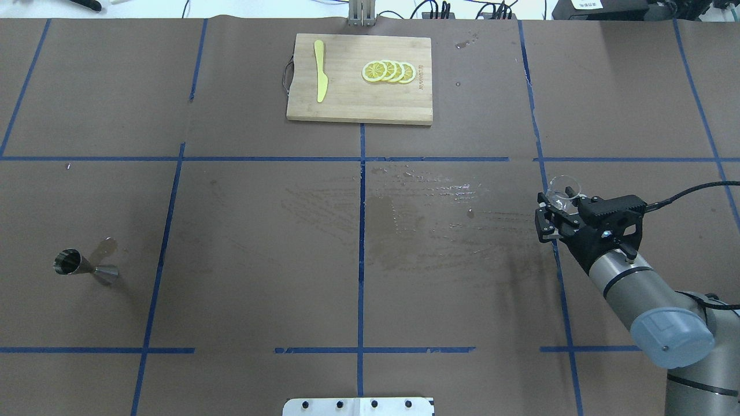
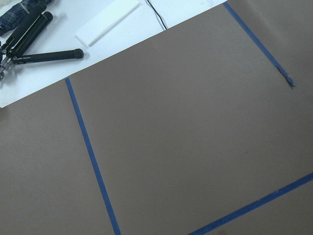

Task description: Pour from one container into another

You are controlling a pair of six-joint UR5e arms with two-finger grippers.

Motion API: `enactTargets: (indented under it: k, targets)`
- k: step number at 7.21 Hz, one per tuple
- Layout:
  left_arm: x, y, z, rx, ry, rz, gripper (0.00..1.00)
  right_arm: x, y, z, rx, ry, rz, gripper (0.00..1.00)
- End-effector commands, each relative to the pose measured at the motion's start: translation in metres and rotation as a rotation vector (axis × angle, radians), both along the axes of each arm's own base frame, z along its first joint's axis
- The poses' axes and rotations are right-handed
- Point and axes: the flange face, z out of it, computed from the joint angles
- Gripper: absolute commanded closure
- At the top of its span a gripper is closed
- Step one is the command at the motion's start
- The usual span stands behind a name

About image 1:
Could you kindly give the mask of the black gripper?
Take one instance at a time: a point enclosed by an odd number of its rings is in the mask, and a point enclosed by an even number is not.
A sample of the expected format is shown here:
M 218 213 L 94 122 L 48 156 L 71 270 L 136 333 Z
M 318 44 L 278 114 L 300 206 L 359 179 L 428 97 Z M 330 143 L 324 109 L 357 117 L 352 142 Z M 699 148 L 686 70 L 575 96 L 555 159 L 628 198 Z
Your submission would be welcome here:
M 621 251 L 636 260 L 648 204 L 636 195 L 587 198 L 578 184 L 549 184 L 535 210 L 538 240 L 562 240 L 579 266 L 589 274 L 603 255 Z

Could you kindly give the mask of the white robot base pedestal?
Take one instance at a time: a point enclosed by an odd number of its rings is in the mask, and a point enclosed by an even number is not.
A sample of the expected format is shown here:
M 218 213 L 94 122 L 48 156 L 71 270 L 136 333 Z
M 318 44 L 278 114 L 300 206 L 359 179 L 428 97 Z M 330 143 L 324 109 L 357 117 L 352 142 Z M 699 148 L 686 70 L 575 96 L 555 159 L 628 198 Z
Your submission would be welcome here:
M 294 398 L 286 401 L 283 415 L 434 415 L 432 398 Z

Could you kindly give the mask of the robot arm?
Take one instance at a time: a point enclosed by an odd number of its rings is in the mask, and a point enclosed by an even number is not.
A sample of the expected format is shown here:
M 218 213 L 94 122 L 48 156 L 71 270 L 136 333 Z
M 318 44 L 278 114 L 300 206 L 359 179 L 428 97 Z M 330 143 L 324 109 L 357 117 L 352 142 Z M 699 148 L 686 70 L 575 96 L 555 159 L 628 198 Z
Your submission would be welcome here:
M 635 345 L 666 370 L 666 415 L 738 414 L 738 305 L 672 289 L 639 253 L 643 219 L 692 192 L 733 185 L 700 184 L 654 203 L 569 186 L 537 195 L 538 240 L 566 245 Z

